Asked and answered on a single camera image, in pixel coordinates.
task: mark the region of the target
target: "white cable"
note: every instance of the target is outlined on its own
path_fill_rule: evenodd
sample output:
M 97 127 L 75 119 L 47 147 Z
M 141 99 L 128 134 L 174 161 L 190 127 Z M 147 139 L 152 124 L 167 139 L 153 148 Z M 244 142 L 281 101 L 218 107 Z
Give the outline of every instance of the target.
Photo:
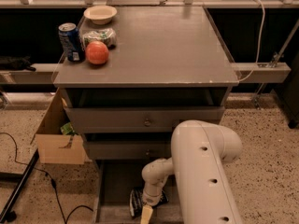
M 262 22 L 261 22 L 261 27 L 260 27 L 260 33 L 259 33 L 259 39 L 258 39 L 258 48 L 257 48 L 257 53 L 256 53 L 256 59 L 255 59 L 255 63 L 257 64 L 259 61 L 259 56 L 260 56 L 260 48 L 261 48 L 261 38 L 262 38 L 262 31 L 263 31 L 263 23 L 264 23 L 264 17 L 265 17 L 265 10 L 264 10 L 264 6 L 261 0 L 253 0 L 257 3 L 259 3 L 262 7 L 262 11 L 263 11 L 263 16 L 262 16 Z M 239 82 L 244 81 L 245 79 L 249 78 L 254 70 L 251 70 L 250 73 L 248 75 L 246 75 L 244 78 L 239 79 Z

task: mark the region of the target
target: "drawer handle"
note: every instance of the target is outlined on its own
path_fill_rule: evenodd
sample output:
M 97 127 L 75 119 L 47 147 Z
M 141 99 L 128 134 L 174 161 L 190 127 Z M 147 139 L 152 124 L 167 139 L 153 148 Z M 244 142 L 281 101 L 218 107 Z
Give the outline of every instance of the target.
M 149 127 L 151 125 L 151 121 L 149 119 L 144 120 L 144 126 Z

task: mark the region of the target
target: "black pole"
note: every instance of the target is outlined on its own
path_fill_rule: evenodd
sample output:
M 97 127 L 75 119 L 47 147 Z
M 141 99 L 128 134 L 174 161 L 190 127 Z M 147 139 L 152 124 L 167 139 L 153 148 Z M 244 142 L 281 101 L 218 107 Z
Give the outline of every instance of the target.
M 20 182 L 18 183 L 17 187 L 13 190 L 12 194 L 10 195 L 9 200 L 7 201 L 6 206 L 4 207 L 1 215 L 0 215 L 0 223 L 5 223 L 7 220 L 7 217 L 10 215 L 10 211 L 14 205 L 14 203 L 17 201 L 21 190 L 23 186 L 25 185 L 29 175 L 31 174 L 32 170 L 34 169 L 36 162 L 38 161 L 38 151 L 36 150 L 34 156 L 31 158 L 29 164 L 27 165 L 24 173 L 22 174 L 22 178 Z

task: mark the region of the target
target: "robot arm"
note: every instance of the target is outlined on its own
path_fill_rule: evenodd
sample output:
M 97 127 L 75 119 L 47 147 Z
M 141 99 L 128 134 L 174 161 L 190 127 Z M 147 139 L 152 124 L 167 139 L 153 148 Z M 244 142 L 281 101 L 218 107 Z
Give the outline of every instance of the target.
M 175 174 L 185 224 L 242 224 L 222 167 L 241 151 L 242 142 L 231 129 L 197 120 L 180 123 L 171 139 L 172 158 L 142 171 L 143 201 L 159 202 L 166 179 Z

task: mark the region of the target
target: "floor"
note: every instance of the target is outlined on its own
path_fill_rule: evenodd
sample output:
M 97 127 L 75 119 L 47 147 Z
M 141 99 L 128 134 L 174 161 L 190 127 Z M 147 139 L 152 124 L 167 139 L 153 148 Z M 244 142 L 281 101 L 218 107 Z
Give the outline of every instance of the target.
M 32 96 L 12 94 L 7 108 L 0 111 L 0 132 L 11 134 L 18 145 L 18 161 L 28 162 L 36 150 L 32 143 L 52 94 Z M 261 110 L 254 107 L 251 94 L 232 94 L 227 100 L 221 125 L 236 131 L 244 150 L 237 161 L 226 164 L 235 201 L 244 224 L 299 223 L 299 132 L 288 128 L 283 105 L 274 93 L 261 97 Z M 24 165 L 14 162 L 15 147 L 11 138 L 0 134 L 0 172 L 20 173 Z M 64 215 L 78 205 L 93 208 L 97 191 L 97 173 L 93 164 L 41 164 L 57 182 L 57 191 Z M 13 186 L 0 182 L 0 210 Z M 50 179 L 34 170 L 13 210 L 13 223 L 64 223 Z M 79 208 L 68 223 L 92 223 L 93 213 Z

